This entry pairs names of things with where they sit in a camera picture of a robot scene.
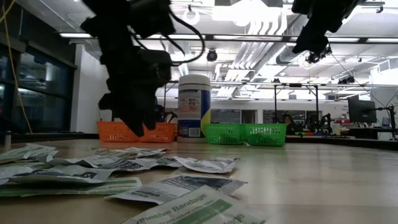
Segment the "computer monitor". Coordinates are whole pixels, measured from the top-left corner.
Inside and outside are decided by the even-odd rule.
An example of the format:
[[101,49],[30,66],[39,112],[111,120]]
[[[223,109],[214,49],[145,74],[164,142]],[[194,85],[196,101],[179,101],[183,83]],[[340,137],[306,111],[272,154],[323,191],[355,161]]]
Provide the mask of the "computer monitor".
[[376,105],[373,101],[348,99],[349,119],[351,122],[377,123]]

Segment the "green basket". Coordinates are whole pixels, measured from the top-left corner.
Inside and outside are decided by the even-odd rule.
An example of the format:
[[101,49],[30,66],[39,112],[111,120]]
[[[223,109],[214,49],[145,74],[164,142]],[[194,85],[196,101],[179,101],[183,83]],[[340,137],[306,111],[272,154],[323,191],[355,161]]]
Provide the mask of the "green basket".
[[209,144],[237,145],[246,141],[243,124],[206,124],[205,132]]
[[252,146],[283,146],[286,124],[246,124],[247,141]]

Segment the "wooden table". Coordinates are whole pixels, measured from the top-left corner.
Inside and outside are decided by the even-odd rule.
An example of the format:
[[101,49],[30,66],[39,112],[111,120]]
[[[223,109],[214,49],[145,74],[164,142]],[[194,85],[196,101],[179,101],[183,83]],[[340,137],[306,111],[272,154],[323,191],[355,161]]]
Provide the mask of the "wooden table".
[[[97,140],[38,142],[56,146],[60,157],[89,156],[92,147],[172,149],[182,157],[240,157],[230,177],[245,180],[232,196],[260,210],[270,224],[398,223],[398,154],[375,149],[321,144],[283,148],[208,144],[121,144]],[[131,173],[143,184],[174,170]],[[59,195],[0,198],[0,223],[113,224],[131,218],[147,203],[103,196]]]

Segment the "orange basket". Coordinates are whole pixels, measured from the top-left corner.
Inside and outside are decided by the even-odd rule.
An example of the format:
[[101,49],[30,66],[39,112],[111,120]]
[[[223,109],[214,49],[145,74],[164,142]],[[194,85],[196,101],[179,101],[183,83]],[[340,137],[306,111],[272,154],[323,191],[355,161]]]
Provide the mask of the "orange basket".
[[136,142],[138,137],[123,122],[98,121],[99,139],[104,142]]
[[174,141],[176,124],[156,123],[156,128],[149,131],[144,125],[144,136],[139,138],[140,142],[170,143]]

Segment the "yellow cable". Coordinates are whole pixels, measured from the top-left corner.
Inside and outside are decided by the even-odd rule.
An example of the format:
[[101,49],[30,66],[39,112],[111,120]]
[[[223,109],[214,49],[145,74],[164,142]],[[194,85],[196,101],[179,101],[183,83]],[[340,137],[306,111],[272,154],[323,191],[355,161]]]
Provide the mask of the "yellow cable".
[[17,88],[17,94],[18,94],[19,102],[21,103],[22,112],[23,112],[23,114],[25,116],[25,120],[26,120],[26,123],[27,123],[27,125],[29,127],[29,131],[30,131],[30,133],[33,134],[32,128],[30,127],[29,120],[27,119],[27,116],[26,116],[26,112],[25,112],[24,104],[22,102],[21,94],[19,93],[19,89],[18,89],[18,79],[17,79],[17,75],[16,75],[16,72],[15,72],[14,61],[12,59],[10,37],[8,35],[8,26],[7,26],[7,19],[6,19],[7,12],[6,12],[6,9],[4,8],[4,5],[2,6],[2,12],[4,14],[3,15],[4,18],[2,17],[0,22],[4,19],[4,25],[6,26],[6,37],[7,37],[7,43],[8,43],[8,51],[9,51],[9,54],[10,54],[11,68],[12,68],[12,74],[14,75],[15,87]]
[[15,3],[15,0],[12,0],[11,4],[10,4],[10,6],[8,7],[8,9],[7,9],[6,12],[4,12],[4,5],[3,5],[3,10],[2,10],[3,15],[2,15],[2,17],[1,17],[1,19],[0,19],[0,24],[1,24],[1,22],[2,22],[3,20],[6,19],[6,16],[7,16],[8,12],[11,10],[12,6],[14,5],[14,3]]

